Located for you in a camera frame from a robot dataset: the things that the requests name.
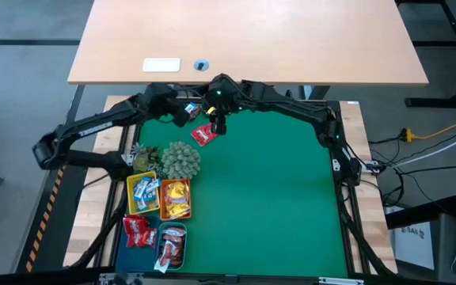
concrete floor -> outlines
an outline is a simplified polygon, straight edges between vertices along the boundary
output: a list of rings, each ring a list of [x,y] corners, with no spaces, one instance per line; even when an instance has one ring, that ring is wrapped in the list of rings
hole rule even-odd
[[[4,39],[80,39],[92,0],[0,0],[0,38]],[[449,2],[456,15],[456,1]],[[401,15],[414,40],[452,40],[454,35],[438,6],[404,4]],[[14,261],[32,212],[40,196],[44,171],[31,154],[31,146],[44,133],[64,121],[74,93],[67,75],[76,47],[0,46],[0,273],[13,271]],[[456,48],[420,48],[418,56],[427,73],[426,87],[333,87],[329,100],[359,101],[369,139],[395,136],[403,127],[419,135],[430,134],[456,123],[456,110],[410,109],[405,97],[449,97],[456,93]],[[128,95],[144,86],[88,86],[78,118],[102,110],[107,95]],[[400,157],[421,150],[441,136],[401,146]],[[91,150],[92,138],[75,145]],[[374,147],[392,157],[394,143]],[[456,150],[449,150],[406,169],[437,165],[456,165]],[[456,171],[418,173],[416,178],[434,199],[456,193]],[[427,199],[406,179],[403,203],[417,205]],[[397,186],[397,178],[384,173],[378,180],[388,192]]]

light wood tabletop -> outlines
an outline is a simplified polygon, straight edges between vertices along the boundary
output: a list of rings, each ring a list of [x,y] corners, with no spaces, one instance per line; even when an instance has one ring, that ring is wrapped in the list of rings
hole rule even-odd
[[[144,72],[148,58],[178,72]],[[194,69],[197,59],[209,68]],[[68,82],[428,83],[394,0],[96,0]]]
[[[127,96],[108,96],[104,110],[106,111],[110,109],[114,104],[127,98]],[[358,102],[343,101],[340,102],[340,108],[346,140],[363,160],[370,160],[371,152],[369,151],[367,135],[363,125],[362,113]],[[131,149],[134,131],[135,127],[131,127],[128,132],[126,144],[127,152]],[[93,151],[103,154],[110,150],[117,150],[121,135],[121,127],[113,127],[99,132],[94,143]],[[93,181],[94,179],[103,176],[104,173],[106,172],[103,169],[89,169],[85,177],[85,182],[88,183]],[[362,179],[375,184],[378,183],[376,178],[370,174],[363,174]],[[114,208],[121,196],[123,186],[124,183],[118,184]],[[63,261],[64,266],[73,264],[99,234],[107,203],[109,188],[110,180],[109,178],[106,178],[89,186],[88,188],[85,188],[82,192],[70,240],[66,249],[66,256]],[[359,214],[362,220],[364,237],[374,249],[378,257],[385,263],[386,267],[393,272],[397,272],[397,266],[395,264],[395,258],[390,244],[389,232],[386,227],[385,213],[382,208],[379,191],[374,186],[363,182],[355,189],[358,198]],[[351,212],[349,203],[346,204],[348,206],[348,210]],[[112,240],[113,231],[105,242],[104,255],[101,260],[102,266],[108,266],[108,258],[112,249]],[[358,247],[352,236],[350,240],[355,271],[362,272]]]

wooden board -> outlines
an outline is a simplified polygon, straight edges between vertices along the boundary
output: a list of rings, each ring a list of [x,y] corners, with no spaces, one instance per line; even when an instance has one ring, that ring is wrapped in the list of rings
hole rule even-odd
[[[178,58],[179,72],[143,72]],[[208,60],[197,71],[194,62]],[[424,85],[394,0],[96,0],[69,83]]]
[[[104,110],[110,109],[115,103],[127,99],[125,96],[108,96]],[[340,102],[342,119],[344,123],[345,135],[348,143],[353,150],[363,160],[370,160],[371,153],[367,142],[367,135],[363,125],[362,113],[358,102]],[[131,147],[131,140],[135,129],[132,128],[128,134],[126,150]],[[94,151],[104,153],[109,150],[117,150],[119,146],[121,128],[111,128],[97,134],[94,143]],[[89,169],[85,182],[92,181],[105,173],[101,169]],[[377,184],[375,177],[370,174],[363,174],[362,179]],[[74,227],[70,236],[70,242],[66,250],[66,256],[63,265],[73,264],[81,254],[88,248],[101,229],[101,220],[107,203],[108,189],[110,180],[107,178],[86,188],[80,198],[77,215],[74,221]],[[120,197],[123,184],[119,183],[116,197]],[[376,254],[383,260],[385,265],[397,272],[393,250],[390,244],[388,228],[386,227],[385,214],[381,204],[381,198],[378,190],[370,185],[363,183],[356,187],[356,193],[359,201],[360,217],[362,219],[363,235],[374,249]],[[101,261],[102,266],[108,265],[108,257],[112,246],[113,236],[111,235],[105,244],[104,257]],[[362,271],[358,247],[354,238],[351,236],[351,250],[355,270]]]

orange box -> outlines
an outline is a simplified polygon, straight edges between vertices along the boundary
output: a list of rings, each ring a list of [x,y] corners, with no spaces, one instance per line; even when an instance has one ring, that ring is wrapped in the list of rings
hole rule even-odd
[[[167,180],[162,180],[161,181],[161,188],[159,191],[159,218],[162,221],[169,221],[171,220],[170,217],[168,216],[168,212],[166,211],[166,202],[165,202],[165,196],[166,196],[166,188],[168,187],[169,184],[175,183],[175,182],[182,182],[186,184],[189,188],[188,191],[188,203],[189,203],[189,213],[186,215],[180,217],[180,218],[175,218],[175,219],[190,219],[192,216],[192,203],[191,203],[191,183],[189,182],[188,178],[183,178],[183,179],[167,179]]]

green mat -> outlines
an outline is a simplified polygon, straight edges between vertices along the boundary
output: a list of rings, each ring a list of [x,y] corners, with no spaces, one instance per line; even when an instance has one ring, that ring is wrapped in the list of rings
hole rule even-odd
[[[200,147],[191,132],[143,125],[146,146],[183,141],[201,155],[179,272],[347,277],[329,152],[312,126],[273,112],[226,118],[227,134]]]

